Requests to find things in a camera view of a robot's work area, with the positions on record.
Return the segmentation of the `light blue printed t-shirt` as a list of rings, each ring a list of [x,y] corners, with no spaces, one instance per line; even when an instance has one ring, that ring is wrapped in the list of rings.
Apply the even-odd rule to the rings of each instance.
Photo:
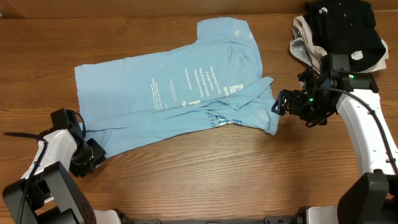
[[[226,124],[275,134],[272,78],[246,21],[197,24],[197,40],[168,52],[75,68],[87,136],[113,157]]]

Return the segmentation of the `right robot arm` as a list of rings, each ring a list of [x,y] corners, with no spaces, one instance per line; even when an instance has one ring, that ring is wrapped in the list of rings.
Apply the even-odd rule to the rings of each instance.
[[[373,75],[354,72],[348,55],[329,54],[321,60],[319,77],[306,70],[297,78],[302,89],[280,91],[272,112],[296,115],[308,128],[340,115],[359,178],[337,205],[303,207],[296,215],[267,217],[265,223],[397,223],[397,146]]]

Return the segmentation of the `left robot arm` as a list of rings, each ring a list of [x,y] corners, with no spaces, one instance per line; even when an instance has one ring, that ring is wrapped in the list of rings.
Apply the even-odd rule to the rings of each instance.
[[[38,151],[20,180],[6,186],[3,200],[16,223],[130,223],[117,209],[95,210],[74,177],[84,177],[106,159],[105,150],[86,139],[79,113],[65,108],[51,113],[52,127],[40,134],[8,136],[37,141]]]

